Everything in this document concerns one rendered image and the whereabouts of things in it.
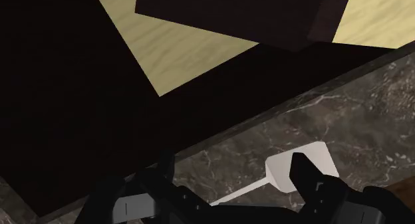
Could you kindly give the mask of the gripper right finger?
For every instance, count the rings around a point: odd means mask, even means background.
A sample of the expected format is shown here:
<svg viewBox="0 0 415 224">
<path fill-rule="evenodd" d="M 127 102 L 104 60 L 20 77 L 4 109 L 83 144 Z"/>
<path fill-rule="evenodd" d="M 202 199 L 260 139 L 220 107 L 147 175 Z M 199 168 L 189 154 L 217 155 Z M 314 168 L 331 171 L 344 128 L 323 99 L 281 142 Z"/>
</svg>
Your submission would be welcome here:
<svg viewBox="0 0 415 224">
<path fill-rule="evenodd" d="M 304 154 L 292 155 L 289 178 L 305 204 L 300 215 L 312 224 L 415 224 L 415 212 L 383 187 L 362 191 L 323 174 Z"/>
</svg>

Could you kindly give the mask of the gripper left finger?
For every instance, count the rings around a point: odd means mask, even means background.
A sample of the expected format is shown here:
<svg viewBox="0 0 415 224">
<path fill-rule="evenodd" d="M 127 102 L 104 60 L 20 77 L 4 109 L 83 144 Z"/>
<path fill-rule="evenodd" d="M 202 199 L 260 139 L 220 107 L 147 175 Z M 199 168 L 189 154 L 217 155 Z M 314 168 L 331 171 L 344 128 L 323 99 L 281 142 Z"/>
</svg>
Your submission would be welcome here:
<svg viewBox="0 0 415 224">
<path fill-rule="evenodd" d="M 155 167 L 137 171 L 130 181 L 111 176 L 88 196 L 76 224 L 211 224 L 211 205 L 172 183 L 175 155 L 165 152 Z"/>
</svg>

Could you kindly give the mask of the white spatula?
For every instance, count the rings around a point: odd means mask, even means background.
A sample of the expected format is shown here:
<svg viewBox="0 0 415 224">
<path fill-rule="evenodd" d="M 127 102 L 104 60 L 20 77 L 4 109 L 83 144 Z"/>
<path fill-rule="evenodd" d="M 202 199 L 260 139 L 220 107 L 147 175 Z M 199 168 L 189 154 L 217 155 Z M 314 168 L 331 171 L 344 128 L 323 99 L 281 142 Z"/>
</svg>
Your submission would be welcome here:
<svg viewBox="0 0 415 224">
<path fill-rule="evenodd" d="M 210 203 L 210 205 L 214 206 L 220 203 L 231 201 L 236 197 L 239 197 L 268 183 L 283 193 L 291 193 L 296 191 L 294 184 L 289 178 L 292 155 L 296 152 L 304 153 L 323 174 L 339 177 L 339 173 L 329 153 L 326 143 L 313 142 L 268 157 L 265 160 L 266 176 L 264 178 L 255 181 L 250 185 L 242 187 L 241 189 L 238 189 L 237 191 L 234 191 L 233 193 L 230 193 L 218 199 L 217 201 Z"/>
</svg>

